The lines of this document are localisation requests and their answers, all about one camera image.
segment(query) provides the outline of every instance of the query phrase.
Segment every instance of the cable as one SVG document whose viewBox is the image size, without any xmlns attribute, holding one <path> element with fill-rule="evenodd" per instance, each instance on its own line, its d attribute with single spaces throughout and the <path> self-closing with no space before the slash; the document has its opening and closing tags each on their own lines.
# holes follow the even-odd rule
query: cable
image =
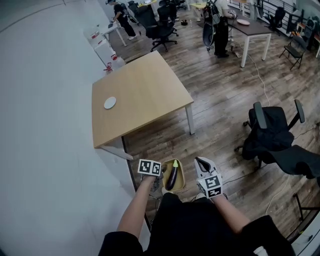
<svg viewBox="0 0 320 256">
<path fill-rule="evenodd" d="M 239 42 L 237 42 L 237 41 L 235 41 L 235 42 L 240 46 L 240 48 L 241 48 L 242 50 L 244 50 Z M 247 55 L 249 56 L 249 58 L 250 58 L 250 59 L 252 60 L 252 62 L 254 63 L 255 68 L 256 68 L 256 71 L 257 71 L 257 73 L 258 73 L 258 77 L 260 78 L 261 82 L 263 83 L 264 95 L 265 95 L 266 99 L 267 99 L 268 102 L 269 102 L 268 107 L 270 107 L 270 100 L 269 100 L 269 98 L 268 98 L 268 96 L 267 96 L 267 94 L 266 94 L 266 85 L 265 85 L 265 82 L 264 82 L 264 81 L 262 80 L 262 78 L 260 77 L 259 69 L 258 69 L 257 64 L 255 63 L 255 61 L 251 58 L 251 56 L 250 56 L 249 54 L 247 54 Z"/>
<path fill-rule="evenodd" d="M 294 140 L 298 139 L 301 135 L 304 135 L 304 134 L 306 134 L 306 133 L 308 133 L 308 132 L 312 131 L 313 129 L 315 129 L 315 127 L 311 128 L 311 129 L 309 129 L 309 130 L 306 130 L 306 131 L 305 131 L 305 132 L 303 132 L 303 133 L 300 133 L 296 138 L 294 138 Z"/>
<path fill-rule="evenodd" d="M 239 180 L 239 179 L 241 179 L 241 178 L 244 178 L 244 177 L 246 177 L 246 176 L 248 176 L 248 175 L 250 175 L 250 174 L 254 174 L 256 171 L 258 171 L 258 170 L 261 170 L 261 169 L 265 168 L 267 165 L 268 165 L 268 164 L 266 164 L 265 166 L 263 166 L 263 167 L 261 167 L 261 168 L 259 168 L 259 169 L 255 170 L 255 171 L 253 171 L 253 172 L 250 172 L 250 173 L 248 173 L 248 174 L 246 174 L 246 175 L 244 175 L 244 176 L 242 176 L 242 177 L 240 177 L 240 178 L 236 178 L 236 179 L 233 179 L 233 180 L 227 181 L 226 183 L 223 183 L 222 185 L 225 185 L 225 184 L 227 184 L 227 183 L 229 183 L 229 182 L 237 181 L 237 180 Z"/>
<path fill-rule="evenodd" d="M 152 196 L 152 195 L 150 195 L 149 194 L 149 197 L 151 197 L 151 198 L 153 198 L 153 199 L 155 199 L 155 200 L 159 200 L 160 198 L 156 198 L 156 197 L 154 197 L 154 196 Z"/>
<path fill-rule="evenodd" d="M 268 206 L 268 208 L 267 208 L 266 211 L 265 211 L 265 215 L 267 215 L 267 212 L 268 212 L 269 207 L 270 207 L 270 205 L 271 205 L 271 203 L 272 203 L 272 200 L 273 200 L 277 195 L 279 195 L 282 191 L 284 191 L 284 189 L 286 188 L 286 186 L 287 186 L 287 184 L 288 184 L 288 181 L 289 181 L 289 178 L 290 178 L 290 175 L 288 175 L 288 178 L 286 179 L 286 183 L 285 183 L 283 189 L 281 189 L 281 191 L 280 191 L 279 193 L 277 193 L 276 195 L 274 195 L 274 196 L 272 197 L 272 199 L 271 199 L 271 201 L 270 201 L 270 203 L 269 203 L 269 206 Z"/>
<path fill-rule="evenodd" d="M 228 33 L 230 33 L 231 32 L 231 30 L 234 28 L 234 23 L 235 23 L 235 18 L 233 19 L 233 22 L 232 22 L 232 25 L 231 25 L 231 29 L 229 30 L 229 32 Z"/>
<path fill-rule="evenodd" d="M 236 179 L 227 181 L 226 183 L 223 183 L 222 185 L 225 185 L 225 184 L 227 184 L 227 183 L 229 183 L 229 182 L 237 181 L 237 180 L 239 180 L 239 179 L 241 179 L 241 178 L 244 178 L 244 177 L 246 177 L 246 176 L 248 176 L 248 175 L 250 175 L 250 174 L 254 174 L 256 171 L 257 171 L 257 170 L 255 170 L 255 171 L 253 171 L 253 172 L 250 172 L 250 173 L 248 173 L 248 174 L 246 174 L 246 175 L 244 175 L 244 176 L 242 176 L 242 177 L 240 177 L 240 178 L 236 178 Z"/>
</svg>

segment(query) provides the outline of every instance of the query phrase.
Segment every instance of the white cable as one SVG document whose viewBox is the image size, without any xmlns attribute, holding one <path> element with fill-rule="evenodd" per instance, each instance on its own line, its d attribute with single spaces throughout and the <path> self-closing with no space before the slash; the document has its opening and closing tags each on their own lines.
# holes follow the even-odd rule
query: white cable
<svg viewBox="0 0 320 256">
<path fill-rule="evenodd" d="M 241 48 L 242 50 L 244 50 L 239 42 L 237 42 L 237 41 L 235 41 L 235 42 L 240 46 L 240 48 Z M 258 67 L 257 67 L 257 64 L 255 63 L 255 61 L 251 58 L 251 56 L 250 56 L 249 54 L 247 54 L 247 55 L 249 56 L 249 58 L 250 58 L 250 59 L 252 60 L 252 62 L 254 63 L 255 68 L 256 68 L 256 71 L 257 71 L 257 73 L 258 73 L 258 77 L 260 78 L 261 82 L 263 83 L 264 95 L 266 96 L 266 99 L 267 99 L 268 102 L 269 102 L 268 107 L 270 107 L 270 101 L 269 101 L 268 96 L 267 96 L 267 94 L 266 94 L 266 85 L 265 85 L 264 81 L 263 81 L 263 80 L 261 79 L 261 77 L 260 77 L 259 69 L 258 69 Z"/>
<path fill-rule="evenodd" d="M 280 191 L 278 194 L 276 194 L 276 195 L 274 195 L 274 196 L 272 197 L 272 199 L 271 199 L 271 201 L 270 201 L 270 203 L 269 203 L 269 206 L 268 206 L 268 208 L 267 208 L 266 211 L 265 211 L 265 215 L 267 215 L 267 212 L 268 212 L 269 207 L 270 207 L 270 205 L 271 205 L 271 203 L 272 203 L 272 200 L 273 200 L 277 195 L 279 195 L 282 191 L 284 191 L 284 189 L 286 188 L 286 186 L 287 186 L 287 184 L 288 184 L 288 181 L 289 181 L 289 178 L 290 178 L 290 175 L 288 175 L 288 179 L 286 180 L 286 183 L 285 183 L 283 189 L 281 189 L 281 191 Z"/>
</svg>

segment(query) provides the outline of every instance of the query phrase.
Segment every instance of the hand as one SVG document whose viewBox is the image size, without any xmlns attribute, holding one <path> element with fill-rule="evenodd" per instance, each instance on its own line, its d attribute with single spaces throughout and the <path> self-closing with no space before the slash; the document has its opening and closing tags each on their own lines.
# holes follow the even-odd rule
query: hand
<svg viewBox="0 0 320 256">
<path fill-rule="evenodd" d="M 153 183 L 156 180 L 156 176 L 152 176 L 152 175 L 145 175 L 143 177 L 142 182 L 147 182 L 147 183 Z"/>
</svg>

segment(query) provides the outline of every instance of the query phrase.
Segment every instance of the wooden table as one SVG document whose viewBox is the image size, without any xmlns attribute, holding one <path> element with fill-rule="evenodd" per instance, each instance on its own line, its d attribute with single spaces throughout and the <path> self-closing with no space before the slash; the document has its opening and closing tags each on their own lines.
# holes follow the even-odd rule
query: wooden table
<svg viewBox="0 0 320 256">
<path fill-rule="evenodd" d="M 245 35 L 245 43 L 244 43 L 243 56 L 242 56 L 242 62 L 241 62 L 241 67 L 244 68 L 246 64 L 247 55 L 248 55 L 250 39 L 266 36 L 266 42 L 265 42 L 264 51 L 262 54 L 262 60 L 264 61 L 267 57 L 267 52 L 268 52 L 272 33 L 267 27 L 263 26 L 259 22 L 251 20 L 243 16 L 239 12 L 237 12 L 237 15 L 238 15 L 237 19 L 246 20 L 250 22 L 250 25 L 246 26 L 246 25 L 239 24 L 236 20 L 228 19 L 228 25 L 230 27 L 242 32 Z"/>
<path fill-rule="evenodd" d="M 305 30 L 305 27 L 306 25 L 305 24 L 301 24 L 301 23 L 298 23 L 296 25 L 296 30 L 303 32 Z M 319 42 L 319 48 L 318 48 L 318 51 L 315 55 L 316 58 L 318 58 L 319 54 L 320 54 L 320 37 L 318 35 L 314 35 L 314 39 L 317 40 Z"/>
<path fill-rule="evenodd" d="M 109 97 L 115 97 L 116 103 L 105 109 Z M 105 144 L 182 108 L 186 111 L 190 134 L 194 134 L 193 102 L 158 51 L 151 52 L 93 84 L 93 146 L 132 160 L 131 155 Z"/>
</svg>

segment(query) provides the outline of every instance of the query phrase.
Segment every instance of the person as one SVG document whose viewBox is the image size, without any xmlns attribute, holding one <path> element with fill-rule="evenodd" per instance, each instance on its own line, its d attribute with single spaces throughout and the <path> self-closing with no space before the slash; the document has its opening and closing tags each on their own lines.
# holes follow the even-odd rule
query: person
<svg viewBox="0 0 320 256">
<path fill-rule="evenodd" d="M 257 20 L 257 0 L 248 0 L 250 9 L 250 19 Z"/>
<path fill-rule="evenodd" d="M 123 7 L 121 4 L 117 3 L 116 0 L 107 0 L 107 3 L 113 6 L 115 17 L 112 19 L 112 23 L 116 20 L 120 23 L 120 25 L 124 28 L 125 32 L 128 34 L 128 39 L 132 40 L 136 38 L 136 33 L 132 26 L 128 22 L 128 17 L 126 16 Z"/>
<path fill-rule="evenodd" d="M 104 237 L 99 256 L 143 253 L 138 238 L 154 180 L 153 176 L 143 178 L 117 231 Z M 200 193 L 193 202 L 182 203 L 164 188 L 162 193 L 146 254 L 295 255 L 270 216 L 250 221 L 223 195 L 209 200 Z"/>
<path fill-rule="evenodd" d="M 219 12 L 220 22 L 215 26 L 214 48 L 219 59 L 229 57 L 226 51 L 226 46 L 229 37 L 228 18 L 233 19 L 234 16 L 228 13 L 229 7 L 226 0 L 217 0 L 215 6 Z"/>
</svg>

